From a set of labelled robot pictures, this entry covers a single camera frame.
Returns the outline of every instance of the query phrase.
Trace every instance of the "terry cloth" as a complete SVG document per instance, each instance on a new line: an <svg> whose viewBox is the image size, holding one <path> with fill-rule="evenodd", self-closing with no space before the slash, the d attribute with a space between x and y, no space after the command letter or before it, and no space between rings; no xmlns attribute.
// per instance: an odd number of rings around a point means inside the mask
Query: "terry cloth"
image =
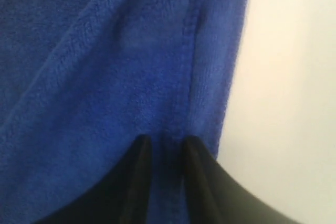
<svg viewBox="0 0 336 224"><path fill-rule="evenodd" d="M181 141L216 154L246 0L0 0L0 223L30 223L153 141L148 223L186 223Z"/></svg>

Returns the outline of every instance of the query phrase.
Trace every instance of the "white background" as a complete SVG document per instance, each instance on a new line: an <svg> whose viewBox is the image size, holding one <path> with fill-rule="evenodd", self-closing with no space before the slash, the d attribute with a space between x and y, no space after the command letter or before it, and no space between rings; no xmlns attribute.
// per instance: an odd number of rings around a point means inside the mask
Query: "white background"
<svg viewBox="0 0 336 224"><path fill-rule="evenodd" d="M336 224L336 0L249 0L241 43L219 162L279 211Z"/></svg>

